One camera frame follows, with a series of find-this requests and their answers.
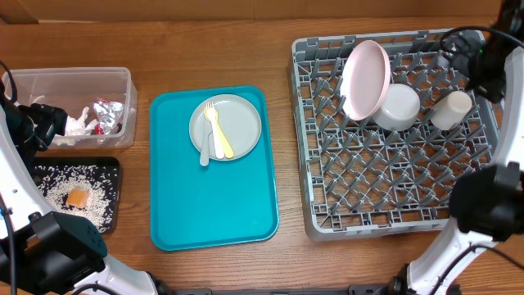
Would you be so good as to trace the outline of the white napkin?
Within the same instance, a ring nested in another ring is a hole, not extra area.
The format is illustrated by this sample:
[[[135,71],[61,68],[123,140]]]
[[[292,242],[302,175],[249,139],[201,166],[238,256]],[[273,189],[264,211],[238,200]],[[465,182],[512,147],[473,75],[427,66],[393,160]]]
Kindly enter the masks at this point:
[[[57,146],[74,146],[79,141],[77,139],[78,136],[90,135],[95,130],[98,121],[94,119],[87,124],[88,113],[89,107],[85,107],[78,119],[68,116],[65,125],[65,135],[56,135],[52,143]]]

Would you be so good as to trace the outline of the small red wrapper piece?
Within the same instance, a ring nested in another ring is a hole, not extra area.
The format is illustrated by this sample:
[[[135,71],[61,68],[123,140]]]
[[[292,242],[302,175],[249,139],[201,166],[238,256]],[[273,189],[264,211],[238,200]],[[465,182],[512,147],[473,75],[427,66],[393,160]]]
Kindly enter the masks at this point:
[[[98,135],[103,135],[104,134],[104,130],[102,129],[102,127],[100,125],[96,125],[95,126],[95,134],[98,134]]]

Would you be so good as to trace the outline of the white upturned cup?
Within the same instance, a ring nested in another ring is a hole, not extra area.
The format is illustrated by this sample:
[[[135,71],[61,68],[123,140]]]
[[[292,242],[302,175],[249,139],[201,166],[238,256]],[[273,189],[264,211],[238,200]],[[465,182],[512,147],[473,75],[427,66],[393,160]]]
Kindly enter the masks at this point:
[[[472,108],[472,99],[461,91],[453,91],[434,107],[431,123],[441,130],[450,130],[459,125]]]

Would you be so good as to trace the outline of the silver red wrapper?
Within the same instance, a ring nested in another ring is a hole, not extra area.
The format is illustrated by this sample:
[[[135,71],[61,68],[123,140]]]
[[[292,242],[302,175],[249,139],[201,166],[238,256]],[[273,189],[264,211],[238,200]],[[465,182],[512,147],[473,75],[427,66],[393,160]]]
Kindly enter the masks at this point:
[[[98,125],[104,130],[104,134],[115,134],[124,114],[124,104],[121,102],[110,102],[99,98],[93,104],[93,110],[97,116]]]

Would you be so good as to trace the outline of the orange food cube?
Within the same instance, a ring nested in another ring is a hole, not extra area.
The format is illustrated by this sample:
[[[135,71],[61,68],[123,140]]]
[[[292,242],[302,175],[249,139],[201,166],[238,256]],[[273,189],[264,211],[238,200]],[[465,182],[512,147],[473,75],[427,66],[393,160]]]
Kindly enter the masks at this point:
[[[65,204],[67,206],[73,206],[77,208],[85,208],[87,205],[89,198],[89,191],[83,190],[80,188],[73,188],[67,199],[65,200]]]

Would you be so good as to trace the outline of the small grey bowl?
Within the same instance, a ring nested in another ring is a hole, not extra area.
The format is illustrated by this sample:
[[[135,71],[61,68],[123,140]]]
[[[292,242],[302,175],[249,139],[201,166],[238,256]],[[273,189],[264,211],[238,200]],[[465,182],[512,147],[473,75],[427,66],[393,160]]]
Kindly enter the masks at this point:
[[[419,108],[420,98],[412,88],[404,84],[391,84],[372,118],[383,129],[403,131],[414,124]]]

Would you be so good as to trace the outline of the large white plate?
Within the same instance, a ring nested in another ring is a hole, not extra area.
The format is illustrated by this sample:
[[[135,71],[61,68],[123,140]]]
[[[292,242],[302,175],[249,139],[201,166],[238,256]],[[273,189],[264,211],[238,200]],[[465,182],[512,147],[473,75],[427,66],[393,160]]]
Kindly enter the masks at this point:
[[[383,103],[390,84],[391,66],[385,49],[372,40],[357,45],[341,74],[342,109],[351,120],[371,116]]]

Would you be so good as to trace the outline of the yellow plastic fork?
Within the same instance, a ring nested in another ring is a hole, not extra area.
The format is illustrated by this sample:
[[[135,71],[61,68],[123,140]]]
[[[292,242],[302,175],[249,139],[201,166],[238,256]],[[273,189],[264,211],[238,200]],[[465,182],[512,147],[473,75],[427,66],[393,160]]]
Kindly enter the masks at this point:
[[[214,103],[207,102],[205,105],[205,117],[210,122],[210,124],[216,123],[218,125],[220,138],[224,149],[224,158],[232,159],[234,157],[234,151],[229,141],[225,137],[224,132],[220,128],[218,116],[218,111],[215,109]]]

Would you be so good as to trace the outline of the grey round plate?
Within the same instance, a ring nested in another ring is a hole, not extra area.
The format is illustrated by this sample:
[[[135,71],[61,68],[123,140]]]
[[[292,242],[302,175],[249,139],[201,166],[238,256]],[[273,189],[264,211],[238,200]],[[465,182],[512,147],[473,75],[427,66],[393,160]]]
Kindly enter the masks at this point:
[[[217,159],[215,156],[214,138],[209,137],[210,159],[231,161],[246,156],[258,143],[261,136],[261,118],[255,107],[245,98],[234,94],[220,94],[207,98],[193,112],[189,121],[189,136],[193,146],[201,151],[205,105],[212,102],[218,111],[221,130],[229,141],[234,157]]]

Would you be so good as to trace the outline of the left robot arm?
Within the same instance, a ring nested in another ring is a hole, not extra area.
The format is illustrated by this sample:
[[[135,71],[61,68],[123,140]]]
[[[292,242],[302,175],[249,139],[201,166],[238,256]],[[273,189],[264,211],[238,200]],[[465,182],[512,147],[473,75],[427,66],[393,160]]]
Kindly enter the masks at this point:
[[[111,256],[91,221],[55,211],[36,187],[30,171],[37,152],[66,130],[67,114],[58,107],[1,96],[1,280],[11,293],[169,294],[149,272]]]

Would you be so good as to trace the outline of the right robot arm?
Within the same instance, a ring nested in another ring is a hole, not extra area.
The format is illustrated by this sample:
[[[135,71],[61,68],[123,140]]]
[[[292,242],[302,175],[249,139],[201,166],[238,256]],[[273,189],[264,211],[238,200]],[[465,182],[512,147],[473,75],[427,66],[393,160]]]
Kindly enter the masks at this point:
[[[430,247],[403,266],[380,294],[457,294],[454,280],[484,251],[523,232],[523,1],[501,3],[483,45],[445,32],[440,48],[468,78],[467,90],[504,105],[499,139],[488,166],[459,177],[449,199],[449,220]]]

